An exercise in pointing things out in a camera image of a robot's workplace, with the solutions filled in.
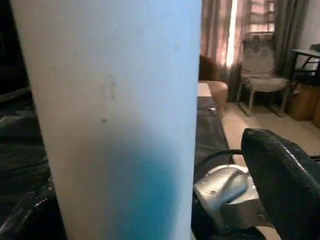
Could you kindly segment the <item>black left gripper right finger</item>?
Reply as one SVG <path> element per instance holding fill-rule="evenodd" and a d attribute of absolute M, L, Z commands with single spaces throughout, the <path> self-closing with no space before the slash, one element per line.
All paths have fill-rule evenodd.
<path fill-rule="evenodd" d="M 320 164 L 298 144 L 246 128 L 241 150 L 259 198 L 283 240 L 320 238 Z"/>

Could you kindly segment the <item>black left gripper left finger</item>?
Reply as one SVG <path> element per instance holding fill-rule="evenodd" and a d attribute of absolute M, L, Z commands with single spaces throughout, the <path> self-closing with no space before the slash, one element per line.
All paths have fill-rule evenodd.
<path fill-rule="evenodd" d="M 2 240 L 66 240 L 53 178 L 32 187 L 0 226 Z"/>

